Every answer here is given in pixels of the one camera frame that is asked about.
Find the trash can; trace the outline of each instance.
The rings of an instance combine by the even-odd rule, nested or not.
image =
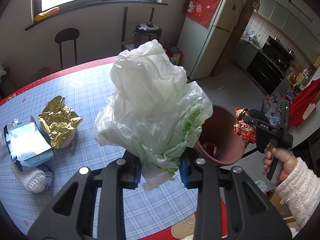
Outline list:
[[[202,133],[195,144],[195,149],[200,156],[212,161],[217,166],[228,166],[241,159],[245,150],[242,138],[233,133],[236,115],[228,109],[213,106],[213,114],[202,125]],[[216,158],[209,155],[202,147],[205,142],[212,142],[218,146]]]

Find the rice cooker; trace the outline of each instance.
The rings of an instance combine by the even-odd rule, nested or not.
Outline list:
[[[135,48],[137,48],[147,41],[152,41],[154,39],[159,41],[162,34],[162,29],[152,22],[148,22],[138,24],[133,33],[133,45]]]

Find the pressure cooker lid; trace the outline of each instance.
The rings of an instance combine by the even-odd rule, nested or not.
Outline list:
[[[150,35],[150,34],[161,35],[162,29],[159,26],[153,24],[152,22],[148,22],[148,23],[138,24],[136,26],[134,33],[139,33],[143,35]]]

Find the white refrigerator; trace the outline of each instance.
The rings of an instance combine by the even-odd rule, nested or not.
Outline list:
[[[242,10],[242,0],[220,0],[210,22],[203,26],[186,17],[177,47],[188,78],[209,76]]]

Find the metal screw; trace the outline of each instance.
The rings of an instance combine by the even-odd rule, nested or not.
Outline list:
[[[117,159],[117,160],[116,160],[116,164],[118,164],[118,165],[123,165],[123,164],[125,164],[125,159],[124,159],[124,158]]]
[[[87,167],[82,167],[79,169],[79,173],[84,175],[84,174],[87,174],[89,172],[89,168]]]
[[[203,164],[205,164],[205,159],[203,159],[203,158],[197,158],[197,159],[196,159],[196,163],[198,163],[198,164],[200,164],[200,165],[203,165]]]
[[[238,167],[238,166],[235,166],[235,167],[232,168],[232,171],[233,171],[234,173],[241,173],[241,172],[242,172],[242,169],[241,169],[240,167]]]

